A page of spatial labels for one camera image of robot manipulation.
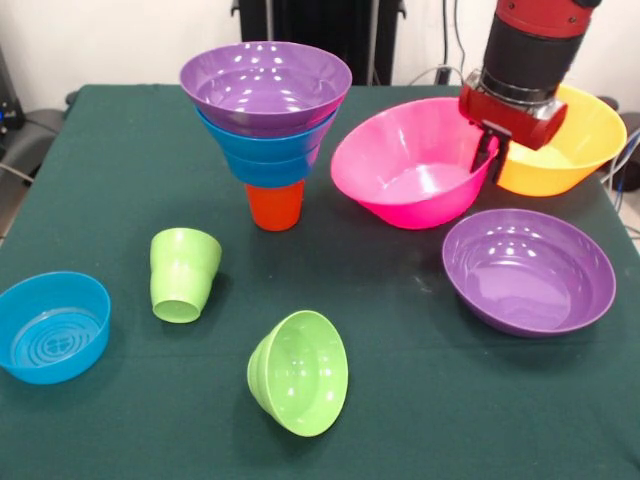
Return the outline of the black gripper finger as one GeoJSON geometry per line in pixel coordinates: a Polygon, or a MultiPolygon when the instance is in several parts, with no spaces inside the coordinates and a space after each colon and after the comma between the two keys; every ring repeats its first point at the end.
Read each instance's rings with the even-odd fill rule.
{"type": "Polygon", "coordinates": [[[495,131],[491,128],[484,128],[479,139],[473,161],[471,164],[471,173],[481,170],[488,162],[491,161],[491,142],[495,137],[495,131]]]}
{"type": "Polygon", "coordinates": [[[499,137],[498,148],[491,166],[491,181],[498,184],[509,152],[510,137],[499,137]]]}

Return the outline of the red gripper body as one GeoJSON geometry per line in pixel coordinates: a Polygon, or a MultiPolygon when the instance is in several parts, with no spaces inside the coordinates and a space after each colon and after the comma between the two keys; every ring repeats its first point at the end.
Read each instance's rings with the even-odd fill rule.
{"type": "Polygon", "coordinates": [[[460,113],[471,123],[506,133],[529,149],[547,145],[561,128],[568,104],[552,93],[537,101],[531,89],[508,87],[483,70],[473,70],[459,97],[460,113]]]}

